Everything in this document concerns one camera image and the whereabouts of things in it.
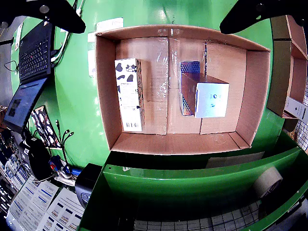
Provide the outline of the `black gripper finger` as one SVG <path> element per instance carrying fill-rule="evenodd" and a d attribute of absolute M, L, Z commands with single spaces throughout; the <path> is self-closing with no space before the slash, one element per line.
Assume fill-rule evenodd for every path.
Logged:
<path fill-rule="evenodd" d="M 2 0 L 0 26 L 8 28 L 14 19 L 28 16 L 48 21 L 70 33 L 81 34 L 86 24 L 66 0 Z"/>
<path fill-rule="evenodd" d="M 306 0 L 239 0 L 220 23 L 223 34 L 234 34 L 265 19 L 290 15 L 299 26 L 308 24 Z"/>

